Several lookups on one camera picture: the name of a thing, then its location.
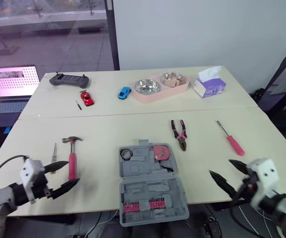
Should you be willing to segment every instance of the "tool case lid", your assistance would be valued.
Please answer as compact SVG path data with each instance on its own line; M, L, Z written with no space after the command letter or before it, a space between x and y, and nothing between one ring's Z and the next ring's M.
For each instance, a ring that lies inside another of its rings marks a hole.
M169 150L168 160L156 161L154 146L166 146ZM121 152L124 149L130 150L132 153L129 160L124 160L121 156ZM166 143L152 144L149 143L147 139L140 140L138 146L121 147L119 149L119 164L120 176L123 179L173 175L178 173L174 153L170 145Z

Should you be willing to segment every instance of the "small screwdriver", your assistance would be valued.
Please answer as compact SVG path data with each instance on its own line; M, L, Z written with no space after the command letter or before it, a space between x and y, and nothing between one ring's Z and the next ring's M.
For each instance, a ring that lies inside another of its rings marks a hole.
M221 123L217 120L216 121L218 123L218 125L222 128L222 130L224 131L224 133L226 133L227 135L227 140L229 141L229 143L231 144L232 148L235 150L235 152L240 155L243 156L244 155L244 151L241 148L241 146L238 144L238 142L232 137L232 135L229 135L227 133L227 131L222 127Z
M79 109L82 110L82 108L81 108L81 106L79 105L78 101L76 100L75 102L77 103Z
M54 147L54 153L53 153L53 156L52 156L52 163L55 163L57 162L57 143L55 143L55 147Z

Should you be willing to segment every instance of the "claw hammer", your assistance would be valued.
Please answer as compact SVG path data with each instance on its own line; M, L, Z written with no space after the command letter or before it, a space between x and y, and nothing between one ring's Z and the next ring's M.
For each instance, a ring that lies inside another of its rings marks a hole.
M68 180L74 180L77 178L77 158L75 156L75 142L77 140L82 141L81 138L76 137L76 136L70 136L68 138L63 138L63 143L70 142Z

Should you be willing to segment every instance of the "laptop screen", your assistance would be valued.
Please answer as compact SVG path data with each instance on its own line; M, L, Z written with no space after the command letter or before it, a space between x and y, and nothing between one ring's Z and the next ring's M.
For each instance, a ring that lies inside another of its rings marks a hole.
M0 68L0 97L31 96L38 85L33 65Z

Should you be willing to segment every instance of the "glass wall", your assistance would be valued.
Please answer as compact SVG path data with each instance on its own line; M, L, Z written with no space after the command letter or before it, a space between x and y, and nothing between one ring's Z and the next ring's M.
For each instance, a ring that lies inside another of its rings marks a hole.
M23 64L40 80L113 70L104 0L0 0L0 66Z
M267 88L259 101L259 107L264 111L271 110L286 95L286 70Z

